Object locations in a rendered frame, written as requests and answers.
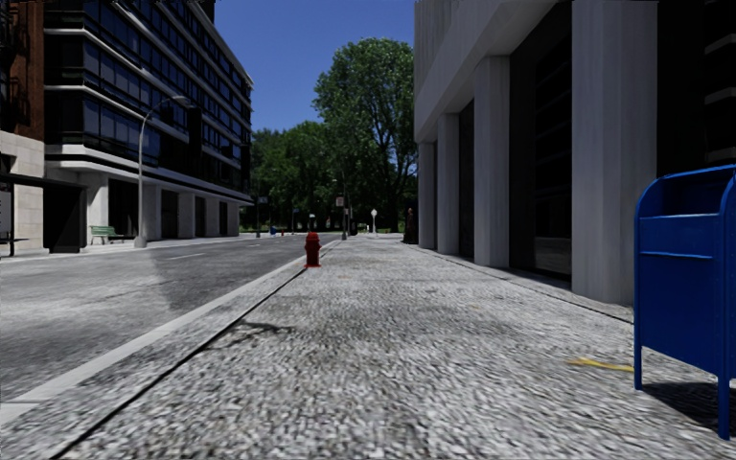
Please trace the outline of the trees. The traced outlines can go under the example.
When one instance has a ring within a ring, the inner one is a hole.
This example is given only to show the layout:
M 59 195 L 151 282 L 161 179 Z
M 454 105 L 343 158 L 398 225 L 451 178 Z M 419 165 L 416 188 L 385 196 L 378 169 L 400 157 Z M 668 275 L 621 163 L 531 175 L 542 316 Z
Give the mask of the trees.
M 400 208 L 415 193 L 414 53 L 403 41 L 363 38 L 340 47 L 314 86 L 319 119 L 253 135 L 251 193 L 273 219 L 309 213 L 341 219 L 345 196 L 357 221 L 377 210 L 377 225 L 400 227 Z

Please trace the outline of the grey street lamp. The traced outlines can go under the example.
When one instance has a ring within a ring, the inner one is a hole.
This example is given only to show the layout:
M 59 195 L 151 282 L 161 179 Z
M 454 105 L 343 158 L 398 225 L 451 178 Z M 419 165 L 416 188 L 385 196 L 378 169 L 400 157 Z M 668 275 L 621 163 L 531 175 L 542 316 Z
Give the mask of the grey street lamp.
M 153 114 L 153 112 L 159 108 L 162 104 L 176 101 L 178 103 L 183 103 L 185 107 L 189 106 L 189 99 L 186 96 L 183 95 L 173 95 L 169 96 L 167 98 L 162 98 L 157 104 L 153 105 L 151 109 L 148 111 L 148 113 L 145 115 L 141 127 L 139 130 L 139 137 L 138 137 L 138 234 L 134 239 L 134 247 L 135 248 L 146 248 L 148 245 L 148 241 L 146 237 L 144 236 L 144 230 L 145 230 L 145 223 L 144 223 L 144 185 L 143 185 L 143 140 L 144 140 L 144 134 L 145 134 L 145 128 L 148 119 Z

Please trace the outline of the pale concrete building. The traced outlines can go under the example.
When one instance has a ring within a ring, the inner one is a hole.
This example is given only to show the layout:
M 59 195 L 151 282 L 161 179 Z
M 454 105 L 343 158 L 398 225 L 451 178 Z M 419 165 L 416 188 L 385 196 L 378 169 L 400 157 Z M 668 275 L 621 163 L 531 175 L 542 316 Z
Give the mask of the pale concrete building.
M 657 177 L 736 162 L 736 0 L 417 0 L 418 241 L 633 300 Z

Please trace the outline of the glass office building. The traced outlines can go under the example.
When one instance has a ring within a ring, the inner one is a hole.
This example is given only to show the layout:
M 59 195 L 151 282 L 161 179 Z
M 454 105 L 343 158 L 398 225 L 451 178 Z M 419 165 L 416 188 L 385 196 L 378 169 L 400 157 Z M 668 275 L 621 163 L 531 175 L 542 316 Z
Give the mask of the glass office building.
M 49 178 L 86 185 L 90 225 L 138 234 L 143 140 L 148 241 L 232 237 L 251 203 L 253 81 L 214 24 L 214 0 L 52 0 L 44 7 Z

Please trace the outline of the green bench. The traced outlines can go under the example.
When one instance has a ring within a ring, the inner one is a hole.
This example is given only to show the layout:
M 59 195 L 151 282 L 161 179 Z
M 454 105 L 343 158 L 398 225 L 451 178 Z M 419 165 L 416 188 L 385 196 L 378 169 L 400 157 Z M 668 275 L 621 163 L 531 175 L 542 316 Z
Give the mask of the green bench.
M 100 239 L 102 244 L 113 243 L 115 241 L 132 241 L 134 235 L 121 234 L 116 231 L 113 226 L 90 225 L 90 243 L 93 244 L 96 239 Z

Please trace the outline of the black bus shelter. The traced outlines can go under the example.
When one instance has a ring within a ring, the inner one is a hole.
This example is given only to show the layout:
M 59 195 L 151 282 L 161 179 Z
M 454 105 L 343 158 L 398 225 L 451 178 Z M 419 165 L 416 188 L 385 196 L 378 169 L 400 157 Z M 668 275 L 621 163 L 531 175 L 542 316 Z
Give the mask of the black bus shelter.
M 37 187 L 43 190 L 43 244 L 51 253 L 79 253 L 87 246 L 86 185 L 59 180 L 34 177 L 16 173 L 0 172 L 0 185 L 9 184 L 9 191 L 0 191 L 0 244 L 10 246 L 14 255 L 17 242 L 30 238 L 16 237 L 12 197 L 14 186 Z

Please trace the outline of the blue letter box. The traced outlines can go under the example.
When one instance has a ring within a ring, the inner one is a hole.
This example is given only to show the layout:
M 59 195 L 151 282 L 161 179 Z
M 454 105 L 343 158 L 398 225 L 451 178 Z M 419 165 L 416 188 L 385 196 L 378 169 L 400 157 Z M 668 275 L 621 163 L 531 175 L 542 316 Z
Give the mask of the blue letter box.
M 657 178 L 634 216 L 633 386 L 649 348 L 718 381 L 730 436 L 736 379 L 736 164 Z

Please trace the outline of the red brick building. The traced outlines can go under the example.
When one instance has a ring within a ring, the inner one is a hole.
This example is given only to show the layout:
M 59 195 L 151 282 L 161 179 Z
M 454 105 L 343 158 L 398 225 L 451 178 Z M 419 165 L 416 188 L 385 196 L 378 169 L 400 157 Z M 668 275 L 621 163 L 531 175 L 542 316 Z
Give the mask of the red brick building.
M 44 6 L 0 0 L 0 198 L 7 193 L 11 226 L 0 248 L 43 246 Z

